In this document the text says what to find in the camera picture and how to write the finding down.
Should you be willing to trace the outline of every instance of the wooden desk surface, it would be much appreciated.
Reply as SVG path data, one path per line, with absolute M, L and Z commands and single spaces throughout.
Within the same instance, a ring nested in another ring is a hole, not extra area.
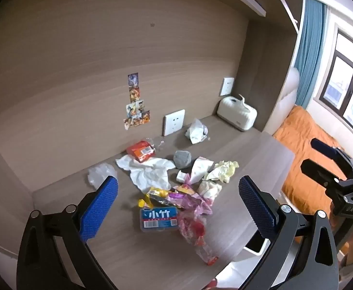
M 164 147 L 157 157 L 171 159 L 176 150 L 188 150 L 193 159 L 203 156 L 214 162 L 238 161 L 240 167 L 216 198 L 213 214 L 207 216 L 205 240 L 219 260 L 207 266 L 178 231 L 140 230 L 137 200 L 142 194 L 129 173 L 116 166 L 115 159 L 122 156 L 118 155 L 106 160 L 118 171 L 118 196 L 88 246 L 120 290 L 202 289 L 239 254 L 256 230 L 239 197 L 239 179 L 250 175 L 262 191 L 277 197 L 287 177 L 294 154 L 267 133 L 254 128 L 240 132 L 216 116 L 202 122 L 209 129 L 210 140 L 192 145 L 184 136 L 185 130 L 181 130 L 164 138 Z M 172 185 L 176 184 L 176 173 L 177 169 L 168 173 Z M 91 191 L 87 170 L 82 170 L 34 192 L 33 197 L 35 207 L 47 214 L 78 204 Z M 67 264 L 68 255 L 62 256 L 71 279 L 80 283 L 74 268 Z

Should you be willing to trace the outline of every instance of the silver screw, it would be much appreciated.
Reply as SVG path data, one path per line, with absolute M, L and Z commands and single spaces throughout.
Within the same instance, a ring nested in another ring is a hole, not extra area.
M 321 218 L 325 218 L 325 217 L 327 216 L 327 214 L 326 214 L 325 211 L 323 211 L 323 210 L 319 210 L 319 211 L 317 212 L 317 214 L 318 214 L 319 217 L 321 217 Z
M 281 210 L 284 212 L 284 213 L 290 213 L 292 211 L 292 208 L 290 208 L 290 206 L 288 205 L 281 205 Z
M 65 211 L 68 214 L 71 214 L 71 213 L 74 213 L 76 211 L 76 208 L 77 208 L 76 205 L 68 205 L 68 206 L 66 206 Z
M 30 213 L 30 217 L 31 217 L 31 218 L 37 218 L 39 215 L 40 215 L 40 211 L 39 211 L 39 210 L 33 210 L 33 211 Z

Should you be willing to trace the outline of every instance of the gray ball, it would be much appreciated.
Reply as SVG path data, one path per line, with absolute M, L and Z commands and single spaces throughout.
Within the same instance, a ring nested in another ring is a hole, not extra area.
M 191 165 L 191 153 L 186 150 L 177 150 L 174 154 L 174 163 L 178 169 Z

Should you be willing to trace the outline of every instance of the wall socket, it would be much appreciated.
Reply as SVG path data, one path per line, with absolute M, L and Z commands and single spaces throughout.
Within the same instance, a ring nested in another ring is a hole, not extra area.
M 233 85 L 234 85 L 234 77 L 225 77 L 223 79 L 222 88 L 219 95 L 225 96 L 226 94 L 231 94 Z
M 179 110 L 168 114 L 164 119 L 163 136 L 170 135 L 183 127 L 183 120 L 185 119 L 185 110 Z

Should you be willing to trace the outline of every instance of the teal curtain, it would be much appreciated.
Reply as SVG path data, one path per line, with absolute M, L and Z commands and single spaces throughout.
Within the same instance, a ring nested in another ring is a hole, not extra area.
M 315 88 L 323 53 L 327 6 L 317 0 L 305 0 L 303 33 L 295 67 L 300 73 L 296 105 L 307 108 Z

